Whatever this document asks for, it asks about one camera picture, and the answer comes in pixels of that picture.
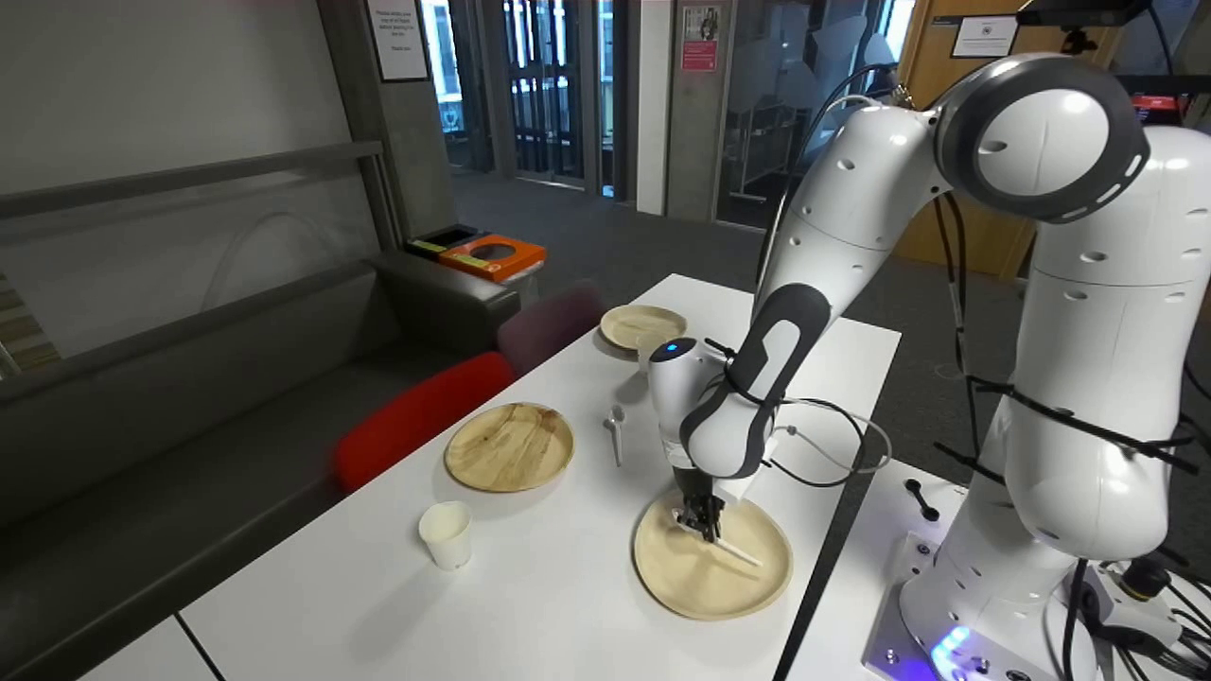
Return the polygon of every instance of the glass door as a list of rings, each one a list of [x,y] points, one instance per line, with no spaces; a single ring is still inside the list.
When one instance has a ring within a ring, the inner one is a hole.
[[[518,172],[582,182],[582,54],[576,27],[576,0],[503,0]]]
[[[637,0],[425,0],[450,161],[628,195]]]

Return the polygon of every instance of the bamboo plate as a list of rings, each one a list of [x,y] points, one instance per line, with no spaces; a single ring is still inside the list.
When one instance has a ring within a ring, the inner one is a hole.
[[[685,331],[685,319],[666,306],[614,306],[603,314],[603,337],[626,351],[650,351]]]
[[[576,438],[555,408],[513,399],[464,421],[447,443],[447,471],[477,491],[513,494],[555,480]]]
[[[729,501],[718,535],[744,564],[674,522],[674,491],[647,501],[633,532],[633,564],[645,590],[685,621],[727,621],[769,606],[792,576],[792,546],[758,501]]]

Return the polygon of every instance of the chair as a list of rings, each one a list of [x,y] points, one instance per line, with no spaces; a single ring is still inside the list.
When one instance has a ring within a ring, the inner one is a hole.
[[[482,351],[396,394],[338,443],[338,491],[365,486],[511,382],[513,366],[500,351]]]
[[[580,283],[561,293],[547,293],[534,306],[523,306],[494,327],[494,348],[511,358],[518,375],[534,372],[565,343],[582,337],[605,314],[593,287]]]

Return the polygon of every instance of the gray couch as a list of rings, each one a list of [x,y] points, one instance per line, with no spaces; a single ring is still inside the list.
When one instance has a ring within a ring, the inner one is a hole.
[[[341,432],[513,311],[394,253],[0,385],[0,678],[77,678],[327,512]]]

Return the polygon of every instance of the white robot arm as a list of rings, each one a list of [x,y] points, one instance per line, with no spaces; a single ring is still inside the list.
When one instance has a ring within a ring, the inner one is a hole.
[[[1076,559],[1129,559],[1167,535],[1167,466],[1123,443],[1168,438],[1176,422],[1182,358],[1211,276],[1208,136],[1143,133],[1118,80],[1066,56],[995,59],[923,112],[865,104],[788,205],[738,356],[666,343],[650,356],[650,394],[682,522],[713,542],[724,501],[740,500],[764,461],[797,363],[946,190],[1039,229],[1018,398],[1002,398],[980,452],[1005,486],[974,483],[935,567],[906,582],[899,615],[923,652],[946,648],[946,670],[1039,681],[1055,678],[1039,593]]]

